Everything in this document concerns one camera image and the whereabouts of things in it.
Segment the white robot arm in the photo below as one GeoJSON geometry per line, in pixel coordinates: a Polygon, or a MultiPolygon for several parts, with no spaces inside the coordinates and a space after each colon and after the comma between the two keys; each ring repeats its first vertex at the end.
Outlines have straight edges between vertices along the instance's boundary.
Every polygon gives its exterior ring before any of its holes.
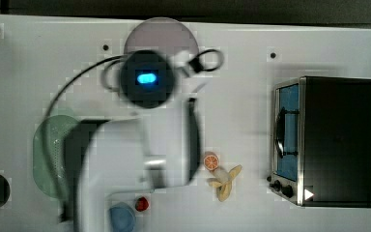
{"type": "Polygon", "coordinates": [[[82,120],[65,140],[72,232],[122,232],[120,195],[188,185],[201,156],[197,99],[185,80],[200,56],[154,50],[128,55],[116,76],[127,118],[82,120]]]}

